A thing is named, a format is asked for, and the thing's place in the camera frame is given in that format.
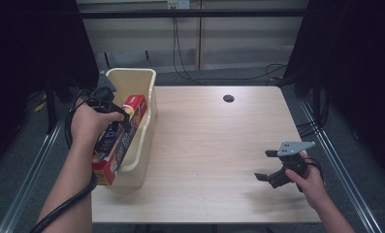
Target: aluminum rail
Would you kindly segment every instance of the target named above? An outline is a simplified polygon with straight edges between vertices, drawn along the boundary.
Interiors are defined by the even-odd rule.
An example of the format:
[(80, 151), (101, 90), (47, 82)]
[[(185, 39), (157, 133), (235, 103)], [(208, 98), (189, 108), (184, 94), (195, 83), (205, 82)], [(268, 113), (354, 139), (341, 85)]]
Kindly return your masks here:
[(137, 11), (107, 11), (82, 10), (79, 13), (47, 12), (40, 15), (48, 17), (77, 17), (83, 19), (102, 18), (154, 18), (154, 17), (324, 17), (333, 14), (329, 10), (307, 9), (265, 9), (265, 10), (137, 10)]
[(349, 176), (346, 168), (344, 167), (342, 161), (340, 160), (337, 151), (326, 135), (325, 131), (318, 127), (315, 121), (313, 121), (313, 111), (309, 103), (305, 100), (301, 102), (304, 109), (305, 115), (310, 122), (310, 125), (314, 127), (316, 137), (318, 138), (323, 150), (328, 156), (329, 161), (334, 167), (337, 177), (342, 183), (343, 189), (346, 191), (352, 205), (354, 206), (356, 213), (364, 224), (365, 228), (370, 233), (381, 233), (379, 224), (377, 223), (372, 210), (370, 209), (368, 203), (365, 201), (361, 192), (356, 187), (355, 183), (352, 181), (352, 178)]
[(0, 223), (0, 233), (14, 232), (26, 202), (28, 201), (32, 189), (35, 186), (35, 182), (37, 179), (39, 179), (39, 175), (42, 168), (44, 167), (45, 161), (47, 160), (50, 149), (52, 148), (58, 136), (59, 130), (63, 126), (65, 116), (66, 112), (62, 117), (62, 120), (58, 120), (58, 123), (55, 125), (53, 130), (45, 137), (45, 140), (38, 152), (37, 157), (35, 158), (35, 161), (32, 164), (32, 167), (30, 168), (22, 186), (17, 192), (16, 198), (12, 202), (9, 210), (5, 213)]

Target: white wall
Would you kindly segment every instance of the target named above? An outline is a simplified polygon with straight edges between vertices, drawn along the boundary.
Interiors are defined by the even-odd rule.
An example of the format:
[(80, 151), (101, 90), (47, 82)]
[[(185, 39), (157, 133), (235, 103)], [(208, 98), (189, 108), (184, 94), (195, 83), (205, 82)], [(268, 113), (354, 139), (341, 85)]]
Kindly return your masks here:
[[(81, 10), (167, 9), (166, 1), (157, 0), (78, 0), (78, 3)], [(190, 5), (191, 9), (304, 9), (307, 0), (212, 0), (202, 1), (202, 5), (201, 1), (191, 0)], [(177, 26), (181, 49), (194, 51), (195, 68), (213, 69), (232, 64), (287, 63), (301, 22), (301, 17), (223, 17), (201, 21), (178, 18)], [(84, 24), (95, 53), (114, 55), (145, 50), (171, 53), (174, 47), (172, 18), (85, 19)]]

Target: person's right hand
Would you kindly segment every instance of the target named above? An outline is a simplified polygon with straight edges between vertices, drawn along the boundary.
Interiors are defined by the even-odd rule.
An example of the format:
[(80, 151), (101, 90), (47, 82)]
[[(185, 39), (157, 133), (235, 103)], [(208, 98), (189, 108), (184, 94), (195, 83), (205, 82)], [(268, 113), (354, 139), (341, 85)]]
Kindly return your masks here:
[[(77, 100), (76, 106), (83, 101)], [(86, 104), (77, 108), (71, 124), (71, 134), (76, 143), (95, 145), (97, 139), (113, 121), (123, 120), (123, 114), (113, 112), (109, 114), (97, 113)]]
[[(306, 159), (307, 162), (307, 159), (309, 158), (307, 154), (300, 152), (300, 155), (302, 158)], [(305, 172), (305, 178), (302, 178), (291, 169), (286, 169), (285, 174), (289, 179), (302, 188), (307, 203), (311, 208), (316, 210), (318, 204), (330, 200), (328, 193), (325, 190), (325, 186), (323, 185), (320, 172), (316, 167), (308, 165)]]

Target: cable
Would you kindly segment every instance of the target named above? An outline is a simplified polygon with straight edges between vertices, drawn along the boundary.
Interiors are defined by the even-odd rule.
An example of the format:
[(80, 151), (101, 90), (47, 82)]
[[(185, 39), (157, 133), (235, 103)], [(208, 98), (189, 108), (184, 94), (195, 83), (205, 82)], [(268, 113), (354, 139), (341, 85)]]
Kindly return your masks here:
[(98, 179), (96, 174), (92, 172), (92, 177), (89, 184), (82, 191), (71, 197), (69, 200), (62, 203), (55, 210), (50, 212), (47, 216), (45, 216), (38, 224), (35, 225), (34, 228), (30, 231), (30, 233), (42, 232), (47, 228), (51, 223), (53, 223), (60, 215), (64, 214), (67, 210), (77, 204), (83, 197), (89, 194), (93, 189), (95, 189), (98, 183)]
[(75, 106), (77, 103), (78, 99), (82, 97), (82, 95), (86, 93), (86, 96), (89, 98), (90, 90), (88, 89), (82, 89), (78, 92), (77, 96), (75, 96), (71, 107), (69, 108), (68, 114), (66, 115), (65, 118), (65, 127), (64, 127), (64, 132), (65, 132), (65, 139), (66, 143), (68, 145), (68, 148), (71, 147), (72, 144), (72, 133), (71, 133), (71, 124), (72, 124), (72, 118), (74, 117), (75, 111), (77, 108), (82, 105), (84, 102), (80, 103), (78, 106)]
[(267, 67), (265, 67), (265, 73), (268, 74), (268, 80), (267, 80), (267, 83), (265, 85), (269, 85), (269, 82), (271, 80), (271, 77), (269, 76), (270, 73), (268, 72), (268, 68), (271, 66), (279, 66), (279, 68), (282, 68), (282, 67), (286, 67), (287, 65), (284, 65), (284, 64), (269, 64), (269, 65), (267, 65)]
[[(175, 18), (175, 17), (173, 18), (173, 22), (174, 22), (174, 50), (173, 50), (173, 57), (172, 57), (172, 59), (173, 59), (173, 62), (174, 62), (174, 68), (175, 68), (175, 71), (176, 71), (176, 73), (177, 73), (180, 77), (182, 77), (182, 78), (184, 78), (184, 79), (186, 79), (186, 80), (188, 80), (188, 81), (192, 81), (193, 83), (196, 83), (196, 84), (199, 84), (199, 85), (204, 85), (203, 83), (196, 82), (194, 79), (192, 79), (192, 77), (190, 77), (189, 74), (188, 74), (188, 73), (186, 72), (186, 70), (185, 70), (185, 67), (184, 67), (184, 65), (183, 65), (182, 55), (181, 55), (181, 53), (180, 53), (179, 37), (178, 37), (178, 35), (177, 35), (177, 21), (176, 21), (176, 18)], [(177, 50), (178, 50), (178, 54), (179, 54), (179, 58), (180, 58), (180, 63), (181, 63), (181, 65), (182, 65), (183, 72), (185, 73), (185, 75), (186, 75), (187, 77), (184, 77), (184, 76), (177, 70), (177, 68), (176, 68), (176, 63), (175, 63), (176, 42), (177, 42)]]
[[(173, 49), (173, 62), (174, 62), (174, 68), (175, 68), (175, 71), (176, 73), (183, 79), (186, 79), (188, 81), (192, 81), (193, 83), (196, 83), (196, 84), (200, 84), (200, 85), (204, 85), (203, 83), (199, 83), (198, 81), (222, 81), (222, 80), (227, 80), (227, 81), (232, 81), (232, 80), (238, 80), (238, 81), (249, 81), (249, 80), (256, 80), (256, 79), (259, 79), (259, 78), (262, 78), (262, 77), (265, 77), (265, 76), (268, 76), (269, 74), (277, 71), (277, 70), (280, 70), (282, 69), (283, 67), (286, 67), (287, 65), (285, 64), (269, 64), (266, 68), (265, 68), (265, 74), (262, 74), (262, 75), (259, 75), (259, 76), (255, 76), (255, 77), (251, 77), (251, 78), (235, 78), (235, 79), (213, 79), (213, 78), (200, 78), (200, 79), (193, 79), (185, 70), (185, 67), (183, 65), (183, 59), (182, 59), (182, 55), (181, 55), (181, 52), (180, 52), (180, 43), (179, 43), (179, 37), (178, 37), (178, 32), (177, 32), (177, 20), (176, 20), (176, 17), (173, 18), (173, 21), (174, 21), (174, 49)], [(186, 77), (184, 77), (179, 71), (178, 69), (176, 68), (176, 63), (175, 63), (175, 53), (176, 53), (176, 45), (177, 45), (177, 51), (178, 51), (178, 55), (179, 55), (179, 59), (180, 59), (180, 64), (182, 66), (182, 70), (183, 72), (185, 73)], [(271, 67), (271, 66), (279, 66), (278, 68), (276, 69), (273, 69), (271, 70), (270, 72), (268, 72), (268, 68)]]
[(309, 135), (315, 133), (317, 130), (323, 128), (323, 126), (327, 122), (328, 115), (329, 115), (329, 103), (330, 103), (328, 93), (325, 95), (325, 98), (326, 99), (325, 99), (325, 103), (324, 103), (324, 106), (322, 109), (322, 114), (320, 115), (319, 119), (315, 119), (311, 122), (302, 123), (302, 124), (297, 125), (297, 127), (299, 128), (298, 131), (299, 131), (301, 138), (304, 138), (306, 136), (309, 136)]
[(304, 160), (311, 160), (312, 162), (305, 162), (307, 165), (311, 165), (311, 166), (314, 166), (315, 168), (317, 168), (319, 170), (319, 174), (322, 178), (322, 182), (324, 184), (326, 184), (326, 180), (323, 176), (323, 170), (322, 170), (322, 166), (320, 165), (320, 163), (318, 162), (318, 160), (314, 159), (314, 158), (304, 158)]

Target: person's left hand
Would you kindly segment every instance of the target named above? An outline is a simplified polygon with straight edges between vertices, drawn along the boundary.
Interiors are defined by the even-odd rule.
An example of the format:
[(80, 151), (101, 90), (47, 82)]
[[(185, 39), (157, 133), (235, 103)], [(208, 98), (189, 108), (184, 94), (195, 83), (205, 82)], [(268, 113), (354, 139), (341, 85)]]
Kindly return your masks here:
[[(81, 102), (83, 101), (78, 99), (76, 106)], [(82, 104), (77, 108), (72, 119), (71, 134), (73, 144), (85, 142), (94, 144), (111, 122), (121, 120), (123, 120), (123, 114), (121, 113), (101, 114), (86, 104)]]

